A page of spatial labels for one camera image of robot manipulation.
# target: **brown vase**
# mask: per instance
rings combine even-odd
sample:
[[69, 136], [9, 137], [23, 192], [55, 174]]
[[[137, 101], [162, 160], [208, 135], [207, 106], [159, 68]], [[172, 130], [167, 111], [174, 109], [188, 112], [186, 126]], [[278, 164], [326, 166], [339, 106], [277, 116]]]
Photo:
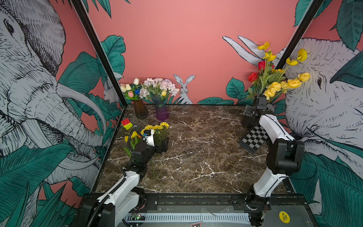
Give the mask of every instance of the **brown vase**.
[[133, 100], [134, 102], [134, 110], [135, 110], [135, 116], [138, 119], [145, 119], [149, 116], [149, 111], [147, 111], [147, 108], [142, 100]]

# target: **elephant eye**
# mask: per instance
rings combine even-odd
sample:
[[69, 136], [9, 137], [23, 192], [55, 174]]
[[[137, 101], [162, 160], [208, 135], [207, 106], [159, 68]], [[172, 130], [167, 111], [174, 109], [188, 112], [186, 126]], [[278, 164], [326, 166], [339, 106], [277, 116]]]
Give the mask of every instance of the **elephant eye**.
[[6, 19], [4, 20], [4, 24], [6, 26], [6, 29], [9, 31], [9, 33], [11, 34], [11, 36], [13, 36], [14, 33], [14, 28], [13, 26], [11, 26], [11, 24], [9, 24], [9, 21], [7, 21]]

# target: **rabbit illustration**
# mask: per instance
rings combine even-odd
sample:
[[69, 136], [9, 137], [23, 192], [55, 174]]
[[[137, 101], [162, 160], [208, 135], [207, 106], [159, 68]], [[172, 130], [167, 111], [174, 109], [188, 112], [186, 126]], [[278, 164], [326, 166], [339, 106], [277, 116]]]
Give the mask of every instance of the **rabbit illustration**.
[[195, 75], [189, 76], [185, 81], [185, 84], [183, 84], [183, 80], [181, 79], [180, 76], [174, 74], [174, 77], [176, 82], [181, 85], [180, 97], [183, 99], [181, 104], [193, 104], [193, 102], [189, 99], [187, 95], [188, 93], [187, 84], [190, 83], [192, 80], [194, 80]]

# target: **yellow sticker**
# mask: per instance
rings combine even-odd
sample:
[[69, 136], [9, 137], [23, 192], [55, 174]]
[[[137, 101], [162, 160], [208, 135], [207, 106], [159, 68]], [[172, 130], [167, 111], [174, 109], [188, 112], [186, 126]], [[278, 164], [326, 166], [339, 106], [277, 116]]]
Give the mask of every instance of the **yellow sticker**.
[[280, 217], [281, 221], [284, 223], [290, 222], [290, 216], [285, 211], [281, 211], [279, 214], [279, 217]]

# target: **white vent grille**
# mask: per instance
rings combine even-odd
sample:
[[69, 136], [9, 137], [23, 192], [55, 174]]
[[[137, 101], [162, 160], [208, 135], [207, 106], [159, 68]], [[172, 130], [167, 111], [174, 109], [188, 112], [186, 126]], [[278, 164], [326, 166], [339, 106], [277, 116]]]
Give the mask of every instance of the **white vent grille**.
[[[131, 214], [127, 215], [129, 222], [144, 222], [131, 220]], [[201, 213], [147, 213], [145, 222], [229, 222], [249, 224], [247, 213], [228, 214], [201, 214]]]

